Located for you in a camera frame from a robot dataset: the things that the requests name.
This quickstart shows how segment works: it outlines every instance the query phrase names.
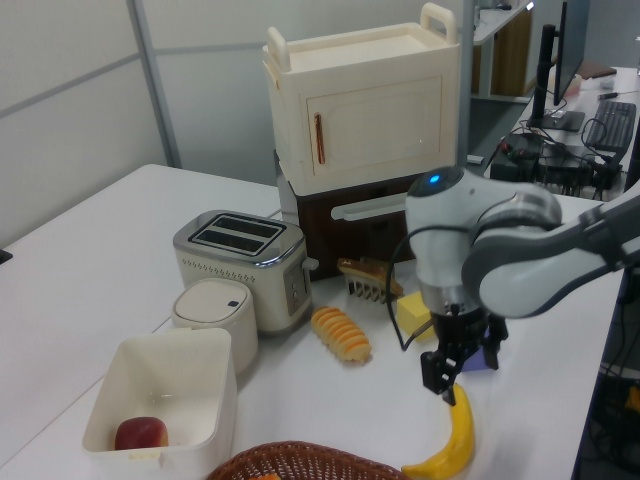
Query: banana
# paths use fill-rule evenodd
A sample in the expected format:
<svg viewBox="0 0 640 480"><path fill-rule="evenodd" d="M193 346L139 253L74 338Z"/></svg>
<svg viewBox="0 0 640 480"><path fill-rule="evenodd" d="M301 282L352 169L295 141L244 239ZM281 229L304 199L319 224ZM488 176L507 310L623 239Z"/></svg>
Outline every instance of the banana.
<svg viewBox="0 0 640 480"><path fill-rule="evenodd" d="M456 405L451 407L451 436L438 453L417 465L405 465L402 473L414 480L444 480L460 473L473 459L475 431L471 405L464 389L453 386Z"/></svg>

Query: apple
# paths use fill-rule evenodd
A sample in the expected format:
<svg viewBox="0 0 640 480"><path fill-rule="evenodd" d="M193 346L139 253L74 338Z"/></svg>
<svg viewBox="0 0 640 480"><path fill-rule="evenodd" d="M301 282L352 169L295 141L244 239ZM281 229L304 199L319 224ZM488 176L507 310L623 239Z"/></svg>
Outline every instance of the apple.
<svg viewBox="0 0 640 480"><path fill-rule="evenodd" d="M116 432L116 450L167 447L167 426L156 417L135 417L125 420Z"/></svg>

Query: cabinet handle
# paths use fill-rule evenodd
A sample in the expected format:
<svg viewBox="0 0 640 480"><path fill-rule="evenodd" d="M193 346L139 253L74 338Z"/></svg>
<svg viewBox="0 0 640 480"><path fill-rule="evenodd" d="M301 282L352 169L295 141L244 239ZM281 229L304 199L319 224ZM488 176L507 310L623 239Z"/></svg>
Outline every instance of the cabinet handle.
<svg viewBox="0 0 640 480"><path fill-rule="evenodd" d="M324 165L324 141L322 140L322 118L319 113L313 115L316 124L316 142L318 144L318 163Z"/></svg>

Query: butter block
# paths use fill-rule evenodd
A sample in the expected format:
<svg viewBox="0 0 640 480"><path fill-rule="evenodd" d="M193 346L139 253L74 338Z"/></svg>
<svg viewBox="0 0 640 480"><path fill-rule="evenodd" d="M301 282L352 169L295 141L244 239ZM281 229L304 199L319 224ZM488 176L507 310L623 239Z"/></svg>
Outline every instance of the butter block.
<svg viewBox="0 0 640 480"><path fill-rule="evenodd" d="M422 302L420 292L406 295L397 302L396 321L398 326L407 334L411 335L419 327L431 319L431 311ZM433 327L429 327L416 340L425 340L435 334Z"/></svg>

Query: computer monitor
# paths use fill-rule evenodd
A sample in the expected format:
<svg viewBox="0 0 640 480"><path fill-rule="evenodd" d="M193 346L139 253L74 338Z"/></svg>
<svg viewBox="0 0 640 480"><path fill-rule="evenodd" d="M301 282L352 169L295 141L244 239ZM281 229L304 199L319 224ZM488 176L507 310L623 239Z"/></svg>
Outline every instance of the computer monitor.
<svg viewBox="0 0 640 480"><path fill-rule="evenodd" d="M549 71L552 66L554 38L558 37L553 104L560 105L564 94L584 59L590 0L565 0L562 4L560 28L545 25L542 29L536 88L533 93L533 110L527 122L529 127L577 132L582 126L584 112L545 111Z"/></svg>

